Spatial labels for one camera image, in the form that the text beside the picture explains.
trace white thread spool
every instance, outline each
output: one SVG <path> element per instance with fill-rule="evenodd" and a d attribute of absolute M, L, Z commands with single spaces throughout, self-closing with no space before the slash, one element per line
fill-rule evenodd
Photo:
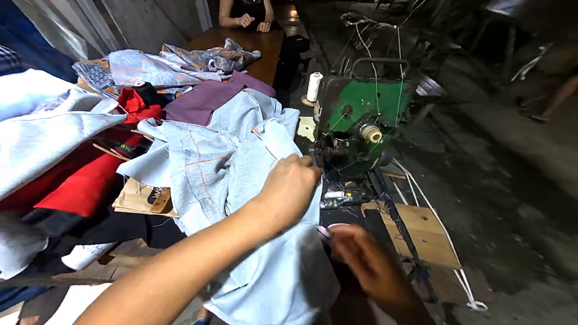
<path fill-rule="evenodd" d="M 309 87 L 307 88 L 307 100 L 314 102 L 317 100 L 317 94 L 319 93 L 319 84 L 323 79 L 321 72 L 313 72 L 309 75 Z"/>

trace person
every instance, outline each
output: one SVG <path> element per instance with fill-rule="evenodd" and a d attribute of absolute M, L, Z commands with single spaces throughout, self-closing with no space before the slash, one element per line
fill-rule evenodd
<path fill-rule="evenodd" d="M 295 154 L 279 160 L 257 196 L 123 276 L 75 324 L 171 324 L 218 272 L 297 221 L 321 177 L 312 163 Z M 351 225 L 330 232 L 335 252 L 384 312 L 400 325 L 435 324 L 394 256 L 382 252 L 371 235 Z"/>
<path fill-rule="evenodd" d="M 540 123 L 546 123 L 550 119 L 550 117 L 560 111 L 561 105 L 568 99 L 568 97 L 572 96 L 576 90 L 578 89 L 578 75 L 574 75 L 570 77 L 563 85 L 561 85 L 550 100 L 548 106 L 542 110 L 540 113 L 534 113 L 531 110 L 525 109 L 522 110 L 520 113 L 523 116 L 529 117 L 532 120 L 535 120 Z M 539 101 L 544 98 L 545 95 L 540 95 L 535 98 L 527 99 L 525 101 L 519 101 L 520 106 L 527 106 L 532 102 Z"/>
<path fill-rule="evenodd" d="M 266 33 L 275 19 L 271 0 L 220 0 L 218 22 L 224 28 Z"/>

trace wooden table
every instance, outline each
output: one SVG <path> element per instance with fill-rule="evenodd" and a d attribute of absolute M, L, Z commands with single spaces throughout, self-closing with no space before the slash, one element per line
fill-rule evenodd
<path fill-rule="evenodd" d="M 247 66 L 251 77 L 273 86 L 277 60 L 283 42 L 283 31 L 275 30 L 268 33 L 247 32 L 239 29 L 213 27 L 187 44 L 187 50 L 206 50 L 212 47 L 223 47 L 225 38 L 232 38 L 245 51 L 261 51 L 261 58 Z"/>

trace green sewing machine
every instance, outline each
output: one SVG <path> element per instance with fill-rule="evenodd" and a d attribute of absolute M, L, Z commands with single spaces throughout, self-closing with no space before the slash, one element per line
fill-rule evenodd
<path fill-rule="evenodd" d="M 374 63 L 377 79 L 357 76 L 361 63 Z M 406 60 L 360 58 L 346 73 L 344 59 L 337 74 L 323 78 L 314 109 L 315 152 L 326 172 L 351 178 L 390 162 L 386 146 L 416 89 L 402 78 L 400 65 L 405 73 Z"/>

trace brown paper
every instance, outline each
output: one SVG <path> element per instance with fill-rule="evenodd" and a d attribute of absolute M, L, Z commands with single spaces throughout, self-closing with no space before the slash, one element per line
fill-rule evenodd
<path fill-rule="evenodd" d="M 178 217 L 171 201 L 171 189 L 152 187 L 129 178 L 112 207 L 118 212 Z"/>

